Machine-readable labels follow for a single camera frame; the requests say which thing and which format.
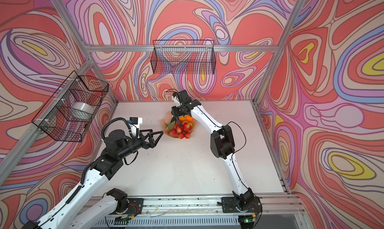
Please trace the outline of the small orange fake tangerine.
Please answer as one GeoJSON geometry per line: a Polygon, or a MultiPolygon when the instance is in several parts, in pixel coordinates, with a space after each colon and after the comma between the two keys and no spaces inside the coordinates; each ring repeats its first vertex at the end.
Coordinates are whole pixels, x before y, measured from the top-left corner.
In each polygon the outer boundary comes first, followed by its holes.
{"type": "Polygon", "coordinates": [[[189,115],[185,115],[185,120],[187,122],[193,122],[194,121],[194,118],[192,116],[189,116],[189,115]]]}

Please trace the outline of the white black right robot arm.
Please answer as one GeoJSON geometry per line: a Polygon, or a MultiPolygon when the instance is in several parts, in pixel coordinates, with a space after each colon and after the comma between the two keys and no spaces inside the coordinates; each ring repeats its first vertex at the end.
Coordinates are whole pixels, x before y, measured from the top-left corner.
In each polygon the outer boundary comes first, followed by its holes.
{"type": "Polygon", "coordinates": [[[221,124],[209,115],[198,100],[193,100],[185,90],[173,92],[175,106],[171,108],[172,120],[181,116],[191,116],[210,133],[210,149],[213,155],[220,159],[230,178],[233,189],[234,205],[226,208],[239,212],[253,211],[260,215],[263,211],[260,198],[244,180],[236,160],[235,140],[229,124],[221,124]]]}

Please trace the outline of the red fake grape bunch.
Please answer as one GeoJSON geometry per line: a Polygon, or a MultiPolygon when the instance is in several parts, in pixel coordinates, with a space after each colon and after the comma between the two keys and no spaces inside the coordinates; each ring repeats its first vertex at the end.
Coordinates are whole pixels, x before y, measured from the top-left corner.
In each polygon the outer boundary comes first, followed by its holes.
{"type": "Polygon", "coordinates": [[[195,126],[188,121],[173,121],[166,125],[165,132],[173,138],[190,139],[195,126]]]}

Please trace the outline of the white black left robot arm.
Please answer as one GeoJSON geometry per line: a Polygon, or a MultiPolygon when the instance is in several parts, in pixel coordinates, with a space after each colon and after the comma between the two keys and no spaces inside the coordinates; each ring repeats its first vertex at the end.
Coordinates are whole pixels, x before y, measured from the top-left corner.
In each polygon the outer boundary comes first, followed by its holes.
{"type": "Polygon", "coordinates": [[[132,204],[128,195],[112,189],[94,206],[80,214],[90,198],[109,182],[123,165],[127,156],[138,155],[140,149],[155,148],[163,131],[140,129],[142,119],[122,117],[108,122],[101,130],[105,148],[101,155],[88,164],[82,172],[80,182],[53,209],[37,221],[28,221],[24,229],[89,229],[101,218],[111,213],[126,214],[132,204]]]}

